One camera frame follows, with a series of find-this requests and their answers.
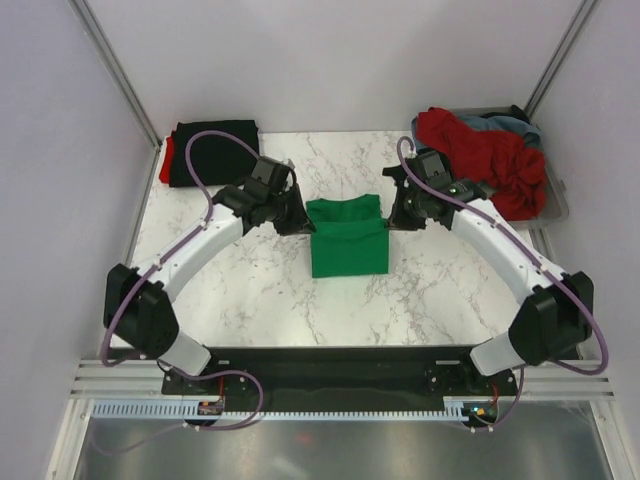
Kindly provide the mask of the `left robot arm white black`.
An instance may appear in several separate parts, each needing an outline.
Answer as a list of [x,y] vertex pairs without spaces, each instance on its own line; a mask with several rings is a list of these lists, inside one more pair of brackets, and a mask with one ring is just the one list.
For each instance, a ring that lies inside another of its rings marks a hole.
[[297,185],[263,198],[234,186],[209,200],[208,210],[192,229],[136,267],[114,266],[107,274],[101,361],[109,360],[111,338],[128,343],[135,354],[169,365],[198,393],[219,382],[210,351],[181,330],[173,302],[191,279],[218,253],[252,228],[271,222],[281,236],[315,231]]

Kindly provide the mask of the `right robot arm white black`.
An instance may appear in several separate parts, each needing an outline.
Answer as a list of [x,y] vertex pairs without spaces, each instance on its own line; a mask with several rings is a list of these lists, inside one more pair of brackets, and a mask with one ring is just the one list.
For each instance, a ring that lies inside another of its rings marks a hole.
[[432,219],[464,240],[498,273],[519,307],[509,328],[471,348],[461,360],[458,381],[467,392],[483,392],[502,371],[550,361],[585,376],[603,373],[561,360],[561,355],[589,338],[603,339],[592,310],[594,285],[583,272],[568,274],[532,247],[499,214],[474,185],[452,183],[442,192],[401,180],[387,225],[418,231]]

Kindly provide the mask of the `green t shirt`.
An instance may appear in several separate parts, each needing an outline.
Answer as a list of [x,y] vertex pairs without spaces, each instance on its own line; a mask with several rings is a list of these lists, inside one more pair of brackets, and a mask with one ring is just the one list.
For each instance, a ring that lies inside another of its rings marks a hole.
[[378,195],[317,199],[306,207],[316,228],[310,241],[313,278],[389,272],[390,235]]

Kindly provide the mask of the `clear plastic bin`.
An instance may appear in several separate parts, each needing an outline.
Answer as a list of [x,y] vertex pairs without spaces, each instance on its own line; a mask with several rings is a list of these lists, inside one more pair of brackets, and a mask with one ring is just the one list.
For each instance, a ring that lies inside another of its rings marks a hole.
[[[507,116],[512,116],[514,118],[519,118],[521,120],[524,120],[527,123],[529,123],[530,125],[536,127],[539,130],[540,134],[541,134],[542,151],[543,151],[543,154],[545,156],[545,175],[546,175],[546,188],[545,188],[546,203],[545,203],[545,207],[543,208],[543,210],[541,211],[541,213],[538,216],[536,216],[536,217],[534,217],[534,218],[532,218],[530,220],[511,221],[511,222],[514,222],[514,223],[520,225],[523,228],[536,229],[536,228],[543,228],[543,227],[545,227],[545,226],[547,226],[547,225],[549,225],[549,224],[551,224],[553,222],[556,222],[558,220],[562,220],[562,219],[564,219],[566,217],[568,207],[566,206],[566,201],[563,200],[562,197],[561,197],[561,192],[560,192],[560,188],[559,188],[559,185],[558,185],[558,180],[555,178],[555,175],[554,175],[554,173],[552,171],[551,164],[547,160],[546,153],[544,152],[543,135],[542,135],[540,129],[533,124],[533,122],[527,116],[527,114],[524,112],[524,110],[522,110],[517,105],[510,105],[508,107],[497,107],[497,108],[488,108],[488,109],[462,109],[462,110],[449,110],[449,111],[451,111],[453,113],[456,113],[456,114],[473,114],[473,115],[479,115],[479,116],[483,116],[483,117],[491,117],[491,116],[497,116],[497,115],[507,115]],[[420,153],[426,153],[426,152],[429,152],[429,151],[435,151],[433,149],[426,148],[423,145],[421,145],[418,142],[416,142],[416,140],[414,139],[413,134],[412,134],[412,137],[413,137],[413,140],[414,140],[414,142],[416,144],[416,148]],[[451,165],[449,163],[448,158],[446,156],[440,154],[440,153],[438,153],[438,154],[443,159],[443,162],[445,163],[445,165],[451,169]],[[484,183],[477,183],[477,184],[479,184],[481,187],[483,187],[485,189],[485,191],[487,192],[487,195],[491,199],[491,196],[494,193],[492,188],[489,187],[488,185],[484,184]]]

